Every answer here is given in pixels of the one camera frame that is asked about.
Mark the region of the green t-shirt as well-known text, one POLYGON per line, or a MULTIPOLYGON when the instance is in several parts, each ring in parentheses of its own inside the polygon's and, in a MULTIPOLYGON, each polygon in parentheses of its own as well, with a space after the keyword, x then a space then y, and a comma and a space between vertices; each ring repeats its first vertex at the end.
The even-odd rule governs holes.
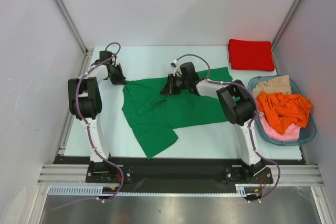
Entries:
POLYGON ((175 129, 226 122, 219 101, 188 90, 161 95, 166 78, 128 81, 122 111, 148 159, 176 143, 175 129))

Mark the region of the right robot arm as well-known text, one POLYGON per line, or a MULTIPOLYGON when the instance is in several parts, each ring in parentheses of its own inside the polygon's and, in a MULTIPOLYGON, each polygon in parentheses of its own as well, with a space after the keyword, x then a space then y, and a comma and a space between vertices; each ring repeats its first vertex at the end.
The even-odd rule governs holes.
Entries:
POLYGON ((239 179, 254 183, 266 168, 258 153, 254 138, 257 102, 251 92, 240 80, 233 82, 214 81, 200 78, 192 62, 179 65, 177 60, 171 63, 173 73, 167 77, 167 83, 160 92, 163 95, 177 95, 182 90, 191 94, 217 99, 226 119, 234 125, 238 135, 243 162, 239 179))

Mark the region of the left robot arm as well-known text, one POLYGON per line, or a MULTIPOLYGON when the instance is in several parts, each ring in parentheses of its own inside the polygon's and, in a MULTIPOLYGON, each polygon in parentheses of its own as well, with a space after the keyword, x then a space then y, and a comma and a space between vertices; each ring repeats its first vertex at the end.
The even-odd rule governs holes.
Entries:
POLYGON ((90 146, 88 183, 110 183, 115 177, 122 181, 122 171, 112 163, 100 125, 102 98, 99 84, 105 80, 110 80, 113 85, 127 83, 117 54, 106 49, 100 51, 99 58, 86 73, 68 80, 69 111, 80 121, 90 146))

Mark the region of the folded red t-shirt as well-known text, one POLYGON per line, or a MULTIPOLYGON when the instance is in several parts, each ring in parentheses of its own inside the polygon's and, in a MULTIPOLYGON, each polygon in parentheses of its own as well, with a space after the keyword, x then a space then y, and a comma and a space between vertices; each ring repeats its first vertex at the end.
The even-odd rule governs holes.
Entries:
POLYGON ((235 70, 274 71, 271 42, 230 39, 229 63, 235 70))

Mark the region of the beige t-shirt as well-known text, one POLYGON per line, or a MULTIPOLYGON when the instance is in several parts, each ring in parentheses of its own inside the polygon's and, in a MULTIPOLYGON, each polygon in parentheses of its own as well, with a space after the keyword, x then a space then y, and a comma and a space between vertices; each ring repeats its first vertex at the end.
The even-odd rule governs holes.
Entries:
POLYGON ((267 94, 279 92, 283 94, 292 94, 289 76, 278 76, 268 81, 261 81, 253 89, 252 93, 257 97, 262 91, 267 94))

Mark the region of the orange t-shirt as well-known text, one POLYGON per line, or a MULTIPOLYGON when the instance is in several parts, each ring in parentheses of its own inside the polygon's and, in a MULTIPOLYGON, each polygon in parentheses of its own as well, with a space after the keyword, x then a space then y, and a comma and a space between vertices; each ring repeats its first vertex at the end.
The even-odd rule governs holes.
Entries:
POLYGON ((259 112, 264 113, 271 127, 280 134, 285 134, 292 124, 306 127, 313 107, 311 102, 300 94, 267 94, 262 91, 256 100, 259 112))

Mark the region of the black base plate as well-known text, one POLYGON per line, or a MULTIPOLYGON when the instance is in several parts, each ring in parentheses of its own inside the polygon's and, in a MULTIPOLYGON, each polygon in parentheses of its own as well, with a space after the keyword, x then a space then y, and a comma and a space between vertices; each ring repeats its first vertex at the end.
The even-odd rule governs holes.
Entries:
MULTIPOLYGON (((249 184, 260 187, 272 185, 274 176, 271 169, 266 168, 251 181, 239 179, 243 162, 238 159, 185 159, 185 158, 135 158, 113 157, 112 162, 122 171, 124 185, 130 185, 135 190, 144 187, 182 188, 189 190, 196 187, 206 187, 214 191, 228 185, 249 184)), ((57 157, 53 164, 85 164, 89 166, 87 157, 57 157)), ((119 180, 115 177, 104 186, 115 185, 119 180)))

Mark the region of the aluminium frame post left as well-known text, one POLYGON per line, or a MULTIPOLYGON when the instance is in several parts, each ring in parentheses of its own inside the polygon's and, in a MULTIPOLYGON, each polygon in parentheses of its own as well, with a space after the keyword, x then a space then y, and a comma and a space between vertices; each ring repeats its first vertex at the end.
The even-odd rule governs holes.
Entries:
POLYGON ((68 11, 68 8, 66 7, 65 3, 63 0, 53 0, 58 11, 60 12, 66 26, 68 27, 70 33, 72 34, 75 42, 79 46, 80 50, 86 54, 88 52, 88 49, 82 39, 82 37, 79 34, 79 31, 68 11))

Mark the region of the aluminium frame post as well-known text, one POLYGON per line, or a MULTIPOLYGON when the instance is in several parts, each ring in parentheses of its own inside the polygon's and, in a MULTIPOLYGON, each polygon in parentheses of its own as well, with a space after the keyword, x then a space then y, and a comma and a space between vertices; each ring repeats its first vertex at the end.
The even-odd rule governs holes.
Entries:
POLYGON ((277 44, 281 40, 284 32, 286 31, 289 23, 291 22, 294 14, 298 10, 298 8, 299 8, 299 6, 300 6, 300 4, 301 4, 302 1, 303 0, 293 0, 292 4, 291 4, 291 6, 290 6, 290 8, 289 8, 289 10, 288 10, 288 12, 287 12, 284 20, 283 20, 283 22, 281 23, 281 25, 280 25, 280 27, 279 27, 279 29, 278 29, 278 31, 277 31, 277 33, 276 33, 276 35, 275 35, 272 43, 271 43, 272 50, 275 50, 277 44))
POLYGON ((79 46, 80 50, 86 54, 88 52, 88 49, 82 39, 82 37, 79 34, 79 31, 68 11, 68 8, 66 7, 65 3, 63 0, 53 0, 58 11, 60 12, 66 26, 68 27, 70 33, 72 34, 75 42, 79 46))

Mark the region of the aluminium front rail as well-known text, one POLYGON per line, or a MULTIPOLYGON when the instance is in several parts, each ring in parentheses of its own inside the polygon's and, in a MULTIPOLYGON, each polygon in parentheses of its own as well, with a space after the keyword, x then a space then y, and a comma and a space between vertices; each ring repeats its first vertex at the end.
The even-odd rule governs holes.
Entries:
MULTIPOLYGON (((317 165, 275 165, 268 166, 274 178, 280 175, 279 186, 323 187, 324 182, 317 165)), ((88 165, 85 164, 45 164, 37 184, 39 185, 84 185, 88 165)))

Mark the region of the aluminium frame post right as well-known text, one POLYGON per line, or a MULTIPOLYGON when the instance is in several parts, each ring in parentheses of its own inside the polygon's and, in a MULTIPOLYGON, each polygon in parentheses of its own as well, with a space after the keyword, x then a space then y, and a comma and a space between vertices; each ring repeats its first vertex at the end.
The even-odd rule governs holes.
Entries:
POLYGON ((291 4, 291 6, 290 6, 290 8, 289 8, 289 10, 288 10, 288 12, 287 12, 284 20, 283 20, 283 22, 281 23, 281 25, 280 25, 280 27, 279 27, 279 29, 278 29, 278 31, 277 31, 277 33, 276 33, 276 35, 275 35, 272 43, 271 43, 272 50, 275 50, 277 44, 281 40, 284 32, 286 31, 289 23, 291 22, 294 14, 298 10, 298 8, 299 8, 299 6, 300 6, 300 4, 301 4, 302 1, 303 0, 293 0, 292 4, 291 4))

